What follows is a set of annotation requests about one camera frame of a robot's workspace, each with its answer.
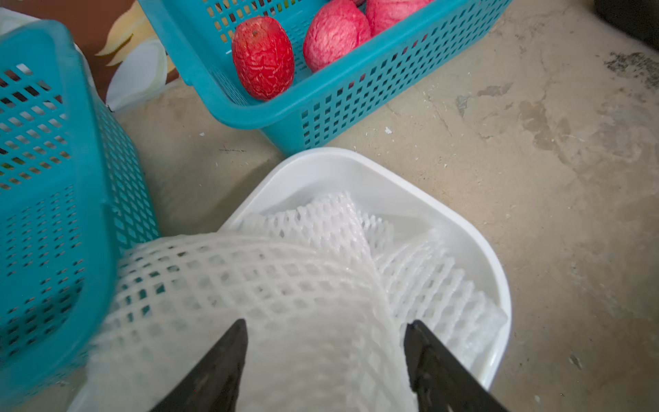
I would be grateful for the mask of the red apple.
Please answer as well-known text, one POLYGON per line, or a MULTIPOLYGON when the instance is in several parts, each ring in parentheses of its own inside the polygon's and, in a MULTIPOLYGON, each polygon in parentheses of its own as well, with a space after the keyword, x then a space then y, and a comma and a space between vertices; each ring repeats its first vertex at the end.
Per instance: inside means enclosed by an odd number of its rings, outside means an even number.
POLYGON ((303 44, 307 67, 315 73, 372 39, 367 17, 350 0, 334 0, 313 18, 303 44))
POLYGON ((254 17, 238 25, 232 56, 240 83, 254 99, 270 101, 293 84, 292 43, 272 17, 254 17))

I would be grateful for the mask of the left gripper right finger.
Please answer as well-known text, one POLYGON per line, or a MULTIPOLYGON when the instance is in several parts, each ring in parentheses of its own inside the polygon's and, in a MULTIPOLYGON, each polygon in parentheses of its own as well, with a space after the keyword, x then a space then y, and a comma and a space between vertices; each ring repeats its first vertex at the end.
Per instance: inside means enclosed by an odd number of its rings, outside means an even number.
POLYGON ((420 411, 506 412, 420 320, 407 325, 403 347, 420 411))

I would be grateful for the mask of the white foam net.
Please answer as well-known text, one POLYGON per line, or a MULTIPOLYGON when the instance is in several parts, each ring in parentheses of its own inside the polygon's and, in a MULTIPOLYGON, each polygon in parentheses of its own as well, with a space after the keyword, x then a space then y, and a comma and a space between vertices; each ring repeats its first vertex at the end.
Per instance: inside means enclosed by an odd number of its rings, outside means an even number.
POLYGON ((362 212, 360 222, 401 334, 420 320, 471 368, 508 321, 504 311, 467 278, 436 230, 398 240, 381 217, 362 212))
POLYGON ((134 247, 89 353, 86 410, 150 410, 239 319, 238 410, 414 410, 375 264, 393 233, 334 194, 134 247))

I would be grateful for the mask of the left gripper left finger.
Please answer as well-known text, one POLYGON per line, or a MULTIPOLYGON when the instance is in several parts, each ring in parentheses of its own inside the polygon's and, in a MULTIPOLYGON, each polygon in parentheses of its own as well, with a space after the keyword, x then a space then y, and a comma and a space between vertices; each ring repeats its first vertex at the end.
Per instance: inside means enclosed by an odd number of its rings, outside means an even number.
POLYGON ((238 319, 153 410, 235 411, 247 349, 247 325, 238 319))

